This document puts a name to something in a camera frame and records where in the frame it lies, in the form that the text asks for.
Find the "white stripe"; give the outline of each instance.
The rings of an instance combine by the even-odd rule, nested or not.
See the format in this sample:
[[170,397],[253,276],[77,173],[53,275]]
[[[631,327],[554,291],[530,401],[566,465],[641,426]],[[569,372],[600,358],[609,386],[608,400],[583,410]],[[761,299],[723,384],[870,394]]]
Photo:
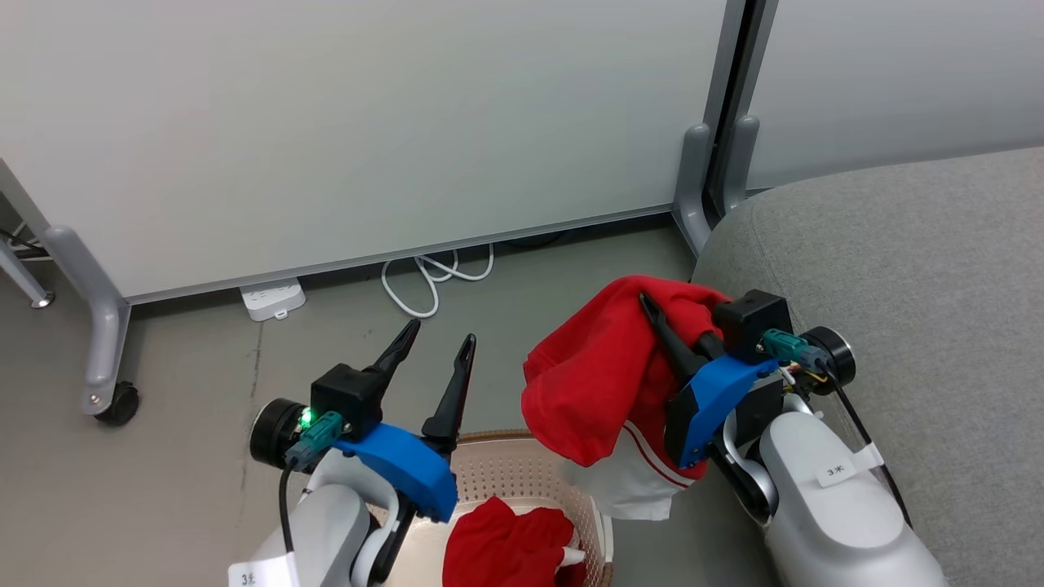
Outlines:
[[641,430],[638,429],[638,426],[636,426],[634,422],[627,420],[623,423],[623,427],[635,433],[635,438],[638,439],[638,445],[641,447],[642,452],[644,452],[645,456],[647,456],[648,460],[660,469],[664,476],[677,483],[684,484],[686,487],[692,485],[693,479],[683,477],[682,475],[675,473],[673,467],[660,460],[660,456],[657,455],[655,450],[652,450],[649,443],[645,441],[645,437],[642,436]]

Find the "red stripe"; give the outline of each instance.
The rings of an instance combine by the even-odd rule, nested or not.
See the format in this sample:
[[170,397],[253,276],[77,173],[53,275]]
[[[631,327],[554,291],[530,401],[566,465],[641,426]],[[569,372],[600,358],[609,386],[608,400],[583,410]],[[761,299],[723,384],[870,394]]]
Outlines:
[[634,431],[633,431],[633,430],[632,430],[631,428],[628,428],[628,427],[626,427],[626,426],[624,426],[624,427],[623,427],[623,429],[624,429],[624,430],[626,430],[628,435],[631,435],[631,438],[632,438],[632,439],[634,439],[634,441],[635,441],[635,446],[637,446],[637,447],[638,447],[638,452],[640,452],[640,453],[642,454],[642,459],[644,459],[644,460],[645,460],[645,462],[646,462],[646,463],[648,463],[649,467],[651,467],[654,471],[656,471],[657,473],[660,473],[660,476],[661,476],[661,477],[663,477],[663,478],[667,479],[668,482],[670,482],[670,483],[672,483],[672,484],[677,485],[678,487],[680,487],[680,488],[682,488],[682,489],[688,489],[688,488],[689,488],[689,486],[687,486],[687,485],[685,485],[685,484],[682,484],[682,483],[678,483],[677,480],[674,480],[674,479],[672,479],[672,478],[668,477],[668,476],[667,476],[667,475],[666,475],[666,474],[665,474],[665,473],[663,472],[663,470],[661,470],[661,469],[660,469],[660,467],[657,467],[656,463],[654,463],[654,462],[652,462],[652,460],[651,460],[651,459],[649,459],[649,455],[648,455],[648,454],[645,454],[645,450],[644,450],[644,449],[642,448],[642,443],[638,442],[638,437],[636,437],[636,436],[635,436],[635,432],[634,432]]

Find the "gray floor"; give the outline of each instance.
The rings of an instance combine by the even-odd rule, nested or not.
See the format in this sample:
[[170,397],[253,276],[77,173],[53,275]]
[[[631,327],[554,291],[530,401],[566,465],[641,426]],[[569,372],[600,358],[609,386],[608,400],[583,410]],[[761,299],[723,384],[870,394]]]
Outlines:
[[[465,430],[523,426],[520,366],[533,345],[617,277],[688,277],[692,260],[674,229],[640,229],[572,235],[498,257],[482,282],[442,284],[442,309],[399,369],[385,420],[419,429],[474,332]],[[308,303],[283,322],[251,322],[235,292],[136,309],[122,376],[143,401],[112,430],[78,412],[89,321],[49,265],[33,264],[57,292],[45,310],[30,310],[0,278],[0,582],[222,584],[228,565],[278,523],[279,475],[246,454],[254,415],[272,398],[307,401],[309,383],[336,362],[367,363],[405,315],[372,273],[314,280]],[[408,303],[429,303],[418,275],[393,282]],[[756,529],[714,473],[675,498],[669,521],[614,527],[614,585],[772,584]]]

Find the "red cloth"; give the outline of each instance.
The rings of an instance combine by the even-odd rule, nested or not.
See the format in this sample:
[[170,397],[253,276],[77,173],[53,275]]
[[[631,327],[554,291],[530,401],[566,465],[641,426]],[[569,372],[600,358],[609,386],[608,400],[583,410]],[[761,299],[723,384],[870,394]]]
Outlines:
[[561,510],[537,508],[516,516],[499,497],[491,497],[461,517],[446,544],[444,587],[578,587],[579,572],[563,568],[567,584],[555,583],[555,569],[573,537],[573,522]]
[[[544,446],[584,467],[612,454],[627,420],[670,464],[663,447],[664,404],[680,383],[657,349],[638,302],[642,291],[663,308],[686,344],[708,330],[721,335],[711,322],[711,309],[729,301],[725,296],[678,281],[623,277],[537,345],[523,365],[526,424]],[[698,479],[706,469],[701,463],[674,471]]]

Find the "blue bracket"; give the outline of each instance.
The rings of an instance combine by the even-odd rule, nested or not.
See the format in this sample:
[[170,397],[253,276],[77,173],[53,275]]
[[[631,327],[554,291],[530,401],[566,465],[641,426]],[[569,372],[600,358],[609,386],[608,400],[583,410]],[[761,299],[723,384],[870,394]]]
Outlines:
[[412,433],[378,424],[361,442],[339,440],[333,447],[348,456],[357,455],[417,503],[422,516],[436,522],[448,522],[453,516],[457,493],[450,465]]
[[720,356],[696,372],[685,392],[696,396],[699,410],[689,422],[689,433],[682,453],[683,469],[706,457],[705,449],[729,414],[746,397],[758,374],[779,369],[774,358],[758,365],[748,365],[729,355]]

